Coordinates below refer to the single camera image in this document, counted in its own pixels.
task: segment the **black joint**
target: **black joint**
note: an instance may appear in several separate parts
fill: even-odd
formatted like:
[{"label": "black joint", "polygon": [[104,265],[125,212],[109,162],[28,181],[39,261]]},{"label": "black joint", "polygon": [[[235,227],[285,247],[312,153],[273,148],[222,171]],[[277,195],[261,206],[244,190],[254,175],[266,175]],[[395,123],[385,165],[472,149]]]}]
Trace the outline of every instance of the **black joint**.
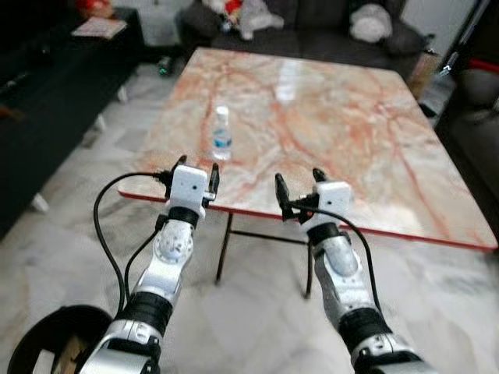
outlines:
[{"label": "black joint", "polygon": [[376,369],[376,366],[403,364],[405,362],[422,361],[417,355],[410,351],[387,353],[385,355],[371,356],[369,352],[360,355],[354,363],[356,372],[368,372],[369,374],[384,374],[384,371]]},{"label": "black joint", "polygon": [[319,206],[319,194],[318,193],[310,193],[305,196],[303,199],[298,199],[294,201],[294,203],[303,206],[309,206],[311,208],[317,208]]},{"label": "black joint", "polygon": [[344,237],[350,245],[352,245],[352,239],[350,238],[350,235],[346,231],[340,232],[340,235]]},{"label": "black joint", "polygon": [[114,351],[128,352],[135,355],[150,357],[152,361],[148,362],[148,365],[158,362],[159,357],[161,356],[161,345],[159,344],[159,340],[155,337],[150,337],[149,341],[145,344],[132,340],[111,339],[109,341],[108,348]]},{"label": "black joint", "polygon": [[146,323],[163,336],[172,313],[173,306],[165,298],[150,292],[137,292],[116,319]]},{"label": "black joint", "polygon": [[289,206],[289,191],[286,182],[281,174],[275,175],[275,197],[282,210],[282,220],[290,220],[295,217],[292,208]]},{"label": "black joint", "polygon": [[162,183],[166,187],[165,197],[170,197],[170,190],[172,189],[173,173],[169,170],[159,171],[155,174],[155,178],[158,182]]},{"label": "black joint", "polygon": [[177,166],[179,166],[179,165],[185,165],[186,162],[187,162],[187,155],[183,154],[182,156],[180,156],[180,158],[177,160],[177,162],[175,162],[175,165],[173,165],[172,172],[175,171],[175,169],[177,168]]},{"label": "black joint", "polygon": [[140,372],[140,374],[161,374],[160,367],[155,362],[148,362]]},{"label": "black joint", "polygon": [[160,214],[159,216],[157,216],[156,224],[154,225],[154,230],[160,231],[167,222],[168,222],[168,216],[166,214]]},{"label": "black joint", "polygon": [[328,222],[315,228],[311,228],[306,233],[309,236],[310,242],[315,246],[325,239],[334,238],[335,236],[340,236],[341,233],[338,230],[336,224]]},{"label": "black joint", "polygon": [[208,191],[211,193],[214,193],[215,195],[218,192],[218,185],[220,184],[220,171],[218,164],[215,162],[213,163],[213,167],[211,168],[211,175],[210,175],[210,183],[208,184]]},{"label": "black joint", "polygon": [[325,182],[325,181],[327,181],[326,173],[324,173],[319,168],[314,168],[312,170],[312,174],[313,174],[313,178],[315,179],[315,182]]},{"label": "black joint", "polygon": [[194,210],[184,208],[183,206],[174,206],[168,212],[169,220],[184,221],[194,226],[194,228],[196,228],[199,218],[200,216],[198,213]]},{"label": "black joint", "polygon": [[391,330],[376,309],[361,308],[341,318],[338,332],[352,353],[363,340],[382,333],[391,333]]}]

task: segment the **sofa cushion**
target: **sofa cushion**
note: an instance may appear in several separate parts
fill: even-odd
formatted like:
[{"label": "sofa cushion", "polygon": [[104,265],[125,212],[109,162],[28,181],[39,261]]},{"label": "sofa cushion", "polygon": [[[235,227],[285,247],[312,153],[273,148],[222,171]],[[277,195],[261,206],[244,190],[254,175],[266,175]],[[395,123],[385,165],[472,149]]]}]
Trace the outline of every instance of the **sofa cushion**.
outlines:
[{"label": "sofa cushion", "polygon": [[392,17],[400,17],[405,7],[405,0],[385,0],[384,7]]},{"label": "sofa cushion", "polygon": [[407,56],[421,53],[426,47],[426,40],[416,29],[400,19],[392,22],[393,32],[383,43],[388,54]]},{"label": "sofa cushion", "polygon": [[211,42],[211,47],[277,55],[300,57],[299,43],[295,31],[266,29],[255,31],[252,41],[244,41],[238,33],[220,34]]},{"label": "sofa cushion", "polygon": [[460,91],[478,108],[492,108],[499,99],[499,74],[484,70],[466,70],[460,76]]},{"label": "sofa cushion", "polygon": [[298,0],[265,0],[268,10],[284,19],[286,29],[295,28]]},{"label": "sofa cushion", "polygon": [[327,31],[299,31],[302,57],[311,60],[389,69],[383,48]]},{"label": "sofa cushion", "polygon": [[203,37],[215,37],[220,31],[218,16],[199,0],[183,9],[180,12],[180,19],[183,24],[193,28]]},{"label": "sofa cushion", "polygon": [[461,116],[451,134],[499,200],[499,114],[475,111]]},{"label": "sofa cushion", "polygon": [[349,24],[349,0],[301,0],[296,27],[301,30],[338,29]]},{"label": "sofa cushion", "polygon": [[419,58],[420,55],[409,55],[401,57],[391,56],[390,69],[396,71],[398,74],[400,74],[404,81],[408,82],[409,78],[411,78],[411,75],[414,72],[414,68],[419,62]]}]

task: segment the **book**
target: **book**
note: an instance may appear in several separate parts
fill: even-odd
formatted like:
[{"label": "book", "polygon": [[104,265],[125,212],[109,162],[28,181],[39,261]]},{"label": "book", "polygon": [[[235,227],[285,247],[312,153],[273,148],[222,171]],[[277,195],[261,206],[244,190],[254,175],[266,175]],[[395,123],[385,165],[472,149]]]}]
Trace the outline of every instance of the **book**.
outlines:
[{"label": "book", "polygon": [[120,19],[90,17],[83,25],[75,29],[74,37],[103,37],[111,40],[126,28],[126,22]]},{"label": "book", "polygon": [[74,374],[76,364],[87,349],[87,344],[73,335],[65,345],[64,351],[59,355],[57,364],[52,374]]},{"label": "book", "polygon": [[52,352],[42,349],[34,366],[33,374],[50,374],[54,358],[55,355]]}]

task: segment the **dark gray sofa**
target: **dark gray sofa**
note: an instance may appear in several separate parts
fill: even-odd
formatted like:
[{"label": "dark gray sofa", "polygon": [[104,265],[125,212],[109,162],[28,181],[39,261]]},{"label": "dark gray sofa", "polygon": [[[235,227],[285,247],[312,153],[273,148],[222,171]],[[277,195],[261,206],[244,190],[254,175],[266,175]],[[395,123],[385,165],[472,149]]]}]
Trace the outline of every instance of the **dark gray sofa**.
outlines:
[{"label": "dark gray sofa", "polygon": [[223,34],[218,16],[195,0],[179,16],[179,34],[188,56],[204,46],[390,69],[407,80],[425,39],[400,20],[405,0],[380,2],[391,14],[394,33],[379,44],[349,36],[349,0],[266,0],[285,27],[257,31],[252,41],[241,40],[236,32]]},{"label": "dark gray sofa", "polygon": [[435,130],[499,241],[498,102],[499,74],[467,70]]}]

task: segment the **black cable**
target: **black cable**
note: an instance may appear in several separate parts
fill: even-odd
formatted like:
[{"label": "black cable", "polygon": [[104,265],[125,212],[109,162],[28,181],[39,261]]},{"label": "black cable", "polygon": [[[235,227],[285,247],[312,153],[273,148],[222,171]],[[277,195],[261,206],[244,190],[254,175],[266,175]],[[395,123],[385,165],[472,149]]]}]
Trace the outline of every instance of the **black cable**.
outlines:
[{"label": "black cable", "polygon": [[95,226],[95,231],[97,232],[97,237],[99,239],[99,242],[102,245],[102,249],[104,250],[104,253],[109,259],[109,262],[112,265],[113,270],[116,273],[116,277],[118,278],[118,286],[119,286],[119,303],[118,303],[118,311],[116,315],[118,315],[122,310],[123,306],[125,304],[125,285],[123,282],[123,276],[122,272],[119,269],[118,264],[115,261],[115,258],[111,254],[111,251],[109,250],[108,243],[106,243],[104,236],[102,234],[101,230],[101,224],[99,222],[99,204],[101,203],[102,197],[104,194],[117,182],[121,181],[122,179],[129,178],[129,177],[136,177],[136,176],[145,176],[145,177],[157,177],[157,173],[144,173],[144,172],[137,172],[137,173],[127,173],[124,175],[120,175],[117,178],[114,178],[112,181],[110,181],[97,195],[97,198],[95,199],[95,204],[94,204],[94,226]]},{"label": "black cable", "polygon": [[128,263],[126,263],[126,268],[125,268],[125,296],[126,296],[126,302],[130,300],[130,289],[129,289],[129,284],[128,284],[128,276],[130,272],[130,267],[132,267],[133,260],[143,251],[144,248],[147,247],[147,245],[150,243],[151,240],[154,239],[156,234],[159,232],[159,230],[154,230],[154,232],[150,235],[149,238],[146,239],[144,243],[140,245],[140,247],[132,254],[132,257],[128,260]]},{"label": "black cable", "polygon": [[311,213],[325,214],[327,216],[336,218],[337,220],[340,220],[341,222],[344,222],[345,224],[347,224],[353,230],[353,232],[355,232],[357,234],[357,236],[359,237],[362,244],[364,244],[364,249],[366,250],[367,267],[369,269],[369,279],[371,282],[371,289],[373,291],[374,304],[376,305],[376,307],[380,311],[381,315],[383,315],[383,313],[381,312],[380,300],[377,297],[376,279],[374,279],[374,268],[373,268],[373,259],[371,257],[371,249],[369,248],[369,244],[367,243],[367,240],[364,237],[364,234],[359,230],[359,228],[356,227],[351,221],[347,220],[343,216],[340,216],[339,214],[336,214],[336,213],[328,212],[327,210],[313,208],[310,206],[299,205],[299,204],[295,204],[295,203],[290,203],[289,206],[292,208],[295,208],[295,209],[305,210],[305,211],[309,211]]}]

